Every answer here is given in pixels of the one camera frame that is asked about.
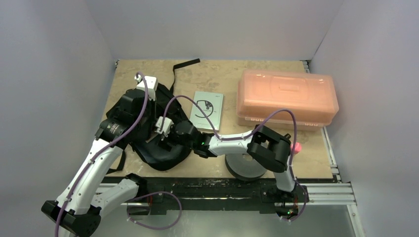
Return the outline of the black student backpack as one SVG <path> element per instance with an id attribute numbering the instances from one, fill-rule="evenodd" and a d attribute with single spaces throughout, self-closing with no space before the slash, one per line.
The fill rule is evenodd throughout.
<path id="1" fill-rule="evenodd" d="M 175 167 L 184 161 L 192 151 L 190 148 L 181 145 L 170 146 L 162 141 L 162 135 L 155 132 L 155 124 L 158 118 L 164 114 L 169 100 L 174 97 L 173 92 L 173 86 L 167 88 L 165 85 L 158 83 L 156 101 L 151 100 L 152 129 L 149 138 L 132 138 L 127 135 L 118 142 L 123 149 L 131 146 L 144 163 L 158 171 L 166 171 Z M 126 131 L 123 125 L 113 119 L 113 107 L 106 113 L 107 118 L 100 124 L 100 128 L 103 130 L 102 137 L 104 138 L 114 138 Z"/>

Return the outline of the grey thin notebook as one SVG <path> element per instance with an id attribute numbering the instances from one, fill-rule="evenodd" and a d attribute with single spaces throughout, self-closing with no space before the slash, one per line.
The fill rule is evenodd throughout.
<path id="1" fill-rule="evenodd" d="M 203 110 L 217 132 L 220 128 L 223 99 L 224 95 L 221 93 L 204 91 L 196 91 L 193 98 L 194 102 Z M 190 121 L 198 129 L 212 130 L 207 118 L 195 105 L 192 105 Z"/>

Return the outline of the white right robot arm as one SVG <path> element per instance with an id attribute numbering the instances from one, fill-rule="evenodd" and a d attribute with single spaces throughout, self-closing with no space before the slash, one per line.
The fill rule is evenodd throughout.
<path id="1" fill-rule="evenodd" d="M 280 199 L 289 201 L 296 196 L 292 161 L 300 149 L 297 147 L 297 141 L 290 139 L 290 134 L 281 135 L 261 123 L 248 132 L 219 135 L 216 132 L 200 132 L 189 121 L 174 124 L 168 118 L 164 118 L 157 126 L 157 132 L 162 134 L 164 139 L 190 148 L 202 158 L 224 155 L 232 174 L 242 180 L 251 179 L 243 172 L 251 171 L 252 168 L 239 162 L 238 158 L 248 155 L 258 167 L 273 173 Z"/>

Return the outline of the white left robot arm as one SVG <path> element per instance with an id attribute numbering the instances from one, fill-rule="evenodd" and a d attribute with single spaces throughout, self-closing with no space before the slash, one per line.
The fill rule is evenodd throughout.
<path id="1" fill-rule="evenodd" d="M 90 151 L 76 175 L 56 200 L 47 200 L 42 212 L 55 222 L 56 237 L 89 237 L 101 219 L 125 201 L 147 197 L 146 180 L 136 174 L 97 194 L 96 190 L 127 145 L 150 137 L 156 120 L 155 88 L 129 89 L 107 112 Z"/>

